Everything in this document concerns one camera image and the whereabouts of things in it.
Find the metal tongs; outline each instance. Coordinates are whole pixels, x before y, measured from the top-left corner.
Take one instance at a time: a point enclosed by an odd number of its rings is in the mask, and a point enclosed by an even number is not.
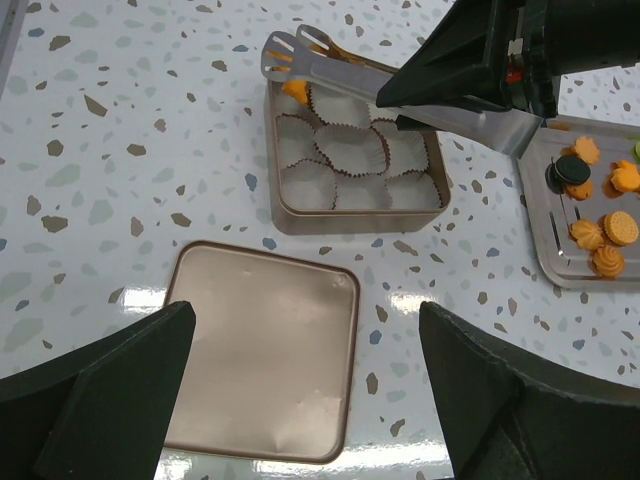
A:
[[[393,76],[391,67],[341,49],[316,28],[300,25],[296,35],[273,32],[267,39],[261,64],[267,79],[309,80],[375,104],[378,91]],[[390,110],[516,158],[542,125],[542,118],[516,109],[476,112],[442,105],[409,105]]]

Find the round cookie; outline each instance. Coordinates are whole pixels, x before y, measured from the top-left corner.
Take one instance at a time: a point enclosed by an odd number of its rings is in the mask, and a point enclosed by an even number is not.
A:
[[[604,217],[604,231],[613,243],[621,246],[631,245],[638,239],[638,224],[621,210]]]
[[[575,200],[586,200],[593,195],[593,182],[589,179],[582,185],[566,185],[565,190],[567,195]]]
[[[558,178],[568,185],[582,185],[591,176],[589,165],[575,155],[563,155],[556,160],[553,169]]]
[[[605,245],[593,254],[593,264],[602,276],[613,278],[624,270],[624,257],[617,248]]]

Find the white table surface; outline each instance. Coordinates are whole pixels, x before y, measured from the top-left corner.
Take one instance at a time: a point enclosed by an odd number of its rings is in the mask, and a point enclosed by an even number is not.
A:
[[[451,3],[32,3],[0,102],[0,377],[156,310],[177,253],[209,239],[360,279],[346,448],[321,467],[165,451],[157,480],[450,475],[417,338],[423,300],[638,386],[640,297],[554,289],[534,257],[514,165],[478,144],[442,136],[453,200],[420,232],[290,237],[271,223],[258,68],[267,35],[309,23],[399,65]],[[85,96],[104,109],[89,100],[92,112]],[[564,114],[638,125],[640,68],[565,78],[561,100]]]

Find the silver metal plate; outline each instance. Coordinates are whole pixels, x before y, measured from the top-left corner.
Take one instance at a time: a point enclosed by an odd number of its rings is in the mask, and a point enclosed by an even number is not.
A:
[[[603,189],[612,162],[634,161],[632,149],[640,140],[640,128],[572,117],[559,117],[550,121],[549,126],[552,128],[538,131],[518,160],[533,239],[543,271],[553,283],[564,288],[640,290],[640,242],[621,249],[626,268],[615,280],[607,280],[595,272],[589,252],[579,249],[569,234],[569,226],[576,220],[588,218],[598,222],[616,210],[624,210],[640,223],[640,195],[626,193],[610,198]],[[593,138],[601,154],[600,161],[591,166],[594,193],[579,202],[565,194],[553,193],[547,186],[545,171],[562,155],[563,148],[573,145],[582,135]]]

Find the cookie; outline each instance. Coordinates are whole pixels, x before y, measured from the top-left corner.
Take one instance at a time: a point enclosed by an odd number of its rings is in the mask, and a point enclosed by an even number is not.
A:
[[[302,105],[309,105],[306,80],[289,80],[282,84],[282,91],[295,98]]]
[[[563,155],[553,164],[556,176],[565,184],[582,185],[589,180],[591,169],[575,155]]]
[[[621,160],[618,165],[622,166],[616,168],[611,174],[613,188],[622,193],[633,192],[640,188],[640,173],[636,166],[626,160]]]
[[[624,257],[617,248],[605,245],[593,254],[593,264],[602,276],[613,278],[624,270]]]
[[[581,218],[577,222],[572,223],[569,231],[578,246],[584,250],[593,251],[604,245],[602,229],[586,218]]]
[[[589,165],[593,165],[600,160],[600,150],[596,146],[596,142],[593,141],[593,138],[578,138],[576,143],[573,144],[573,151]]]
[[[582,185],[566,185],[565,191],[567,192],[567,195],[575,200],[586,200],[593,195],[593,182],[589,179]]]
[[[617,245],[631,245],[638,239],[638,224],[631,215],[621,210],[604,217],[604,231]]]

